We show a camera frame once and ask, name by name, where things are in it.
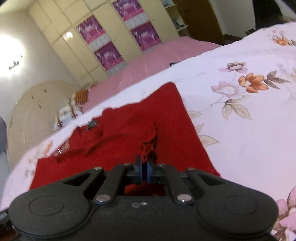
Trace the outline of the red knitted sweater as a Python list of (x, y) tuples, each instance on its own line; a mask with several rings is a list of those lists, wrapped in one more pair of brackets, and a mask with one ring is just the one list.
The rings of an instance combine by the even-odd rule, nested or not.
[(76, 128), (51, 156), (37, 162), (31, 188), (65, 179), (94, 167), (109, 171), (137, 157), (218, 175), (173, 83), (141, 102), (107, 108), (95, 126)]

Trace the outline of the cream arched headboard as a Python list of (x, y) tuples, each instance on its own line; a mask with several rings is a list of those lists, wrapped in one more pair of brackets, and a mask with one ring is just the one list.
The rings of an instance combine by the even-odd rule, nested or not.
[(67, 102), (67, 97), (79, 87), (61, 80), (38, 84), (16, 103), (8, 129), (8, 160), (10, 168), (31, 148), (53, 132), (55, 117)]

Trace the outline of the grey window curtain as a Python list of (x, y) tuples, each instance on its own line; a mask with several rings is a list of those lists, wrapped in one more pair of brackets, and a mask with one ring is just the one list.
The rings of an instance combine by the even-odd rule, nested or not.
[(6, 123), (2, 118), (0, 119), (0, 146), (1, 146), (1, 153), (6, 154), (6, 150), (7, 150)]

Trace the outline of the white patterned pillow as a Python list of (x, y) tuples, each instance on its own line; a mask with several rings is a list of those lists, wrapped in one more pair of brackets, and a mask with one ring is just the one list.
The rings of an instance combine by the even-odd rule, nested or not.
[(53, 132), (69, 125), (73, 120), (82, 115), (81, 105), (76, 104), (74, 95), (67, 97), (66, 105), (62, 106), (57, 112), (53, 124)]

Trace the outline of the white floral quilt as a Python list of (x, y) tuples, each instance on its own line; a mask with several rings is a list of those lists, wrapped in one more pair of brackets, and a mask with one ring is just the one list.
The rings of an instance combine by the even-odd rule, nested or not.
[(295, 240), (295, 23), (260, 29), (138, 83), (132, 77), (92, 88), (83, 116), (20, 159), (1, 209), (29, 189), (37, 160), (53, 153), (75, 127), (173, 82), (216, 170), (270, 195), (280, 210), (273, 235)]

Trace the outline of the orange checked pillow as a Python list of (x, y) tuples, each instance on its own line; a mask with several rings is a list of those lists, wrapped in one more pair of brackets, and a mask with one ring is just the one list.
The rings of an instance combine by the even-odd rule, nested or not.
[(75, 104), (85, 104), (88, 102), (88, 89), (82, 89), (75, 93)]

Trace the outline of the purple poster lower left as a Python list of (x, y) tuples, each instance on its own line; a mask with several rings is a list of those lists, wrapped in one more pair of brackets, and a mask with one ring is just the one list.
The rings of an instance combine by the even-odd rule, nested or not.
[(122, 56), (112, 42), (107, 43), (94, 54), (106, 71), (123, 62)]

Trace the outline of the purple poster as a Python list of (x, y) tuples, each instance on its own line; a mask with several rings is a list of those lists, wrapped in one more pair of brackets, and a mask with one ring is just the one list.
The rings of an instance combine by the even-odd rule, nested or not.
[(106, 71), (123, 62), (122, 56), (112, 42), (107, 43), (94, 54)]
[(117, 0), (112, 5), (124, 21), (144, 12), (137, 0)]
[(142, 51), (146, 51), (162, 41), (151, 22), (146, 22), (131, 30), (133, 37)]
[(105, 30), (102, 28), (95, 16), (90, 16), (76, 27), (76, 30), (80, 33), (82, 38), (87, 44), (90, 44), (101, 35), (105, 34)]

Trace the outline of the pink bed sheet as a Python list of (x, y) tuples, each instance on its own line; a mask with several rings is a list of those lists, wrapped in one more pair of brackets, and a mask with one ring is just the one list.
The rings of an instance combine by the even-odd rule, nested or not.
[(88, 102), (81, 109), (85, 113), (125, 88), (170, 68), (171, 63), (179, 63), (218, 47), (220, 45), (190, 37), (180, 37), (160, 44), (92, 87), (88, 92)]

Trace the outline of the cream wardrobe with doors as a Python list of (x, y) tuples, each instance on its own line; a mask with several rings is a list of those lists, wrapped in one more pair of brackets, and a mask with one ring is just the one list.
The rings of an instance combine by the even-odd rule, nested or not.
[(82, 87), (179, 37), (160, 1), (35, 1), (29, 14)]

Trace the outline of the purple poster upper left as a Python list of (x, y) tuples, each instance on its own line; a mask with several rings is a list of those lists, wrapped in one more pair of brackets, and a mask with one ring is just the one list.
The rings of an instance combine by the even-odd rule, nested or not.
[(76, 27), (76, 30), (80, 33), (82, 38), (87, 44), (90, 44), (101, 35), (105, 34), (105, 30), (102, 28), (95, 16), (90, 16)]

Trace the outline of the brown wooden door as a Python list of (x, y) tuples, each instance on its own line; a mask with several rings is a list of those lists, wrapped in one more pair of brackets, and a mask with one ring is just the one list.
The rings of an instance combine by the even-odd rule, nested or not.
[(176, 0), (178, 12), (196, 40), (223, 45), (224, 38), (214, 10), (208, 0)]

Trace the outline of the cream open shelf unit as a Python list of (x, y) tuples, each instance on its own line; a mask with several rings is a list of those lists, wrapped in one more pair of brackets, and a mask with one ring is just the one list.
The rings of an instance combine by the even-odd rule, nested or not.
[(187, 25), (184, 22), (181, 14), (177, 9), (177, 4), (173, 0), (160, 0), (160, 2), (166, 9), (166, 12), (168, 13), (168, 15), (170, 16), (171, 21), (173, 22), (175, 29), (178, 32), (178, 35), (180, 37), (184, 37), (184, 36), (189, 37), (190, 36), (188, 32), (189, 25)]

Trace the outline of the purple poster lower right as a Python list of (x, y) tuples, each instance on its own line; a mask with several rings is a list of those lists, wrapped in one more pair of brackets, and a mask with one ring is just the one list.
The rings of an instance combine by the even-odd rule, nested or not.
[(151, 22), (146, 22), (131, 30), (133, 37), (142, 51), (146, 51), (162, 41)]

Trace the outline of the purple poster upper right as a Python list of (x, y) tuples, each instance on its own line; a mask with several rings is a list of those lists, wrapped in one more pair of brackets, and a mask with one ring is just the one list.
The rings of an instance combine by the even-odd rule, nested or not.
[(144, 12), (137, 0), (117, 0), (112, 5), (124, 21)]

